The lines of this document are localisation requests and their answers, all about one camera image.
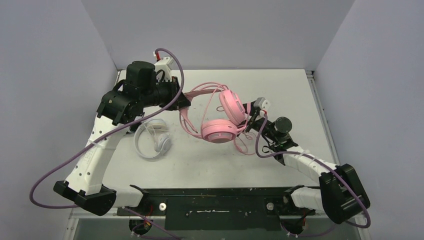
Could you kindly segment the white headphones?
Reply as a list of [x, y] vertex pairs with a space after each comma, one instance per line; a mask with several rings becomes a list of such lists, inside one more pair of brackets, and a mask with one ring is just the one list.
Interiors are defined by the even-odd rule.
[[[139, 141], [143, 132], [150, 134], [154, 140], [155, 155], [146, 155], [141, 151]], [[172, 139], [167, 123], [162, 118], [153, 118], [143, 122], [135, 131], [132, 138], [137, 155], [145, 160], [156, 160], [164, 156], [172, 147]]]

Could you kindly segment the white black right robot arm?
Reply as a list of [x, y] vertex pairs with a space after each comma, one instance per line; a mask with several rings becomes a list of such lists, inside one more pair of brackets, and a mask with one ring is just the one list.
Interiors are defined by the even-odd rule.
[[319, 185], [318, 189], [299, 186], [291, 190], [282, 201], [287, 213], [295, 214], [307, 208], [324, 212], [335, 224], [370, 227], [370, 199], [353, 166], [327, 162], [303, 149], [289, 134], [291, 121], [285, 117], [268, 120], [264, 105], [257, 101], [242, 106], [247, 116], [247, 131], [256, 131], [267, 142], [268, 151], [261, 152], [259, 140], [255, 140], [256, 155], [263, 159], [273, 157]]

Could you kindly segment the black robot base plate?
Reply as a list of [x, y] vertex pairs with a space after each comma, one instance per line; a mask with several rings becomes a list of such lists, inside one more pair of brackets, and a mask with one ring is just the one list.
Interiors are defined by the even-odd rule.
[[299, 228], [316, 210], [296, 207], [290, 187], [150, 188], [131, 212], [117, 208], [120, 217], [138, 214], [164, 220], [168, 231], [278, 231], [282, 223]]

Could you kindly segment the pink headphones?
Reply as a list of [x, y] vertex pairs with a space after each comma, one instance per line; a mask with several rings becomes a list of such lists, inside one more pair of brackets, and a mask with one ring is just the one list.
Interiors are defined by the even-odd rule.
[[[218, 94], [220, 102], [218, 107], [225, 113], [226, 118], [205, 120], [207, 110], [215, 94]], [[187, 134], [196, 139], [214, 144], [233, 142], [234, 147], [241, 154], [253, 155], [253, 153], [249, 152], [249, 148], [243, 140], [240, 140], [240, 142], [245, 149], [242, 149], [236, 140], [240, 134], [245, 135], [248, 140], [252, 140], [254, 137], [253, 134], [246, 132], [251, 107], [247, 106], [247, 108], [244, 108], [240, 97], [230, 90], [227, 85], [218, 82], [205, 82], [197, 85], [191, 91], [185, 92], [183, 95], [189, 102], [192, 102], [198, 96], [210, 95], [202, 115], [200, 130], [197, 130], [190, 121], [188, 107], [183, 107], [179, 110], [179, 122]]]

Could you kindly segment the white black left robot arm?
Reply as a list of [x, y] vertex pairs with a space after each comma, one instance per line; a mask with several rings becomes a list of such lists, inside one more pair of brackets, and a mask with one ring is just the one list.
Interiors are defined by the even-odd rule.
[[57, 194], [97, 216], [112, 208], [130, 207], [137, 215], [149, 210], [150, 202], [141, 190], [107, 187], [103, 179], [127, 128], [147, 120], [145, 108], [175, 111], [189, 105], [182, 95], [183, 84], [171, 73], [175, 63], [167, 56], [156, 63], [134, 61], [127, 66], [125, 78], [101, 98], [86, 147], [66, 179], [55, 183]]

